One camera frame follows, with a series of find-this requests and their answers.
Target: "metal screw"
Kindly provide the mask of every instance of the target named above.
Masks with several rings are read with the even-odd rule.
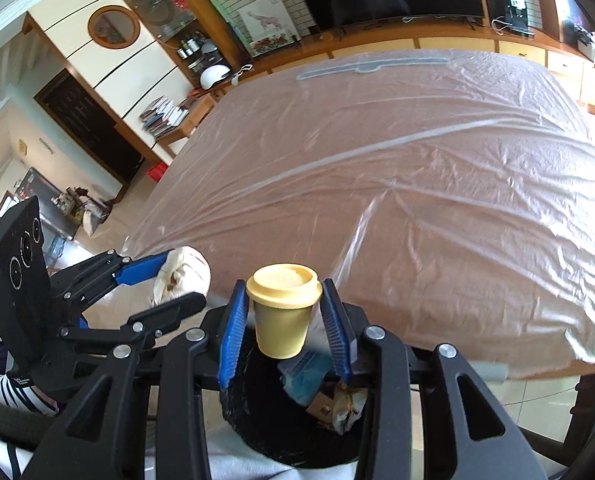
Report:
[[[206,333],[199,327],[186,331],[186,339],[189,341],[202,341]]]
[[[453,345],[450,345],[449,343],[441,344],[437,351],[442,357],[446,357],[447,359],[452,359],[457,355],[457,350]]]
[[[385,330],[381,326],[372,325],[364,330],[365,334],[368,338],[371,338],[375,341],[379,341],[380,339],[384,339],[386,336]]]
[[[131,348],[129,345],[118,345],[113,349],[113,355],[117,359],[123,359],[131,354]]]

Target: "plastic wrapper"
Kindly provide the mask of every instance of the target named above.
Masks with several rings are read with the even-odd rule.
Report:
[[[591,138],[555,78],[519,58],[301,66],[222,99],[125,249],[197,248],[223,297],[260,267],[304,264],[408,344],[451,342],[515,378],[594,372]]]

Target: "white helmet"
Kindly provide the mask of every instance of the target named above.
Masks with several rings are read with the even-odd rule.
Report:
[[[213,65],[208,67],[199,78],[199,82],[204,90],[208,90],[215,83],[225,79],[231,69],[226,65]]]

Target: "dark wooden door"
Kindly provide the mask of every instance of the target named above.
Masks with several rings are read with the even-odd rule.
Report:
[[[49,115],[122,184],[133,180],[142,155],[115,129],[115,121],[63,70],[35,99]]]

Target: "camera lens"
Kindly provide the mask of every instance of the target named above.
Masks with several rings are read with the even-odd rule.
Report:
[[[12,257],[10,260],[10,282],[13,284],[15,290],[20,290],[21,266],[20,261],[16,257]]]
[[[21,236],[20,253],[24,266],[30,267],[30,263],[33,261],[33,243],[28,232]]]
[[[39,244],[39,239],[42,236],[42,227],[39,225],[39,219],[33,218],[33,240]]]

